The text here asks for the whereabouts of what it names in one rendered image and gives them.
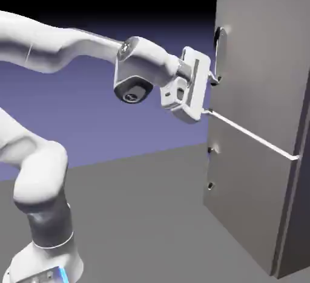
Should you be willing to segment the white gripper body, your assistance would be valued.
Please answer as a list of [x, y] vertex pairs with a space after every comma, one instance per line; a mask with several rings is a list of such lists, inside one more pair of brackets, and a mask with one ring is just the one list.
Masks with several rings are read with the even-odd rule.
[[183, 62], [191, 68], [191, 79], [187, 81], [178, 76], [173, 82], [174, 107], [171, 111], [181, 121], [195, 124], [200, 121], [203, 111], [211, 59], [189, 46], [183, 49], [182, 56]]

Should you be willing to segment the grey cabinet door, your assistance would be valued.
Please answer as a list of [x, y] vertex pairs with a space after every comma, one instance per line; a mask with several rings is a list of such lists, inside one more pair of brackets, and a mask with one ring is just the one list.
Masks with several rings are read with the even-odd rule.
[[211, 108], [296, 156], [310, 88], [310, 0], [217, 0], [226, 73]]
[[213, 116], [208, 120], [208, 148], [205, 205], [271, 274], [296, 161]]

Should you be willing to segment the grey cabinet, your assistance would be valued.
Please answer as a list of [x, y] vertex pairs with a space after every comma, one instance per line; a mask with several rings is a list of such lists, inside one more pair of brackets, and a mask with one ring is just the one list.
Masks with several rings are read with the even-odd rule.
[[305, 102], [301, 141], [296, 156], [280, 151], [235, 122], [223, 117], [214, 111], [209, 103], [209, 109], [213, 110], [213, 117], [296, 161], [286, 192], [280, 224], [282, 229], [278, 235], [272, 273], [269, 274], [276, 278], [283, 278], [310, 267], [310, 88], [306, 90]]

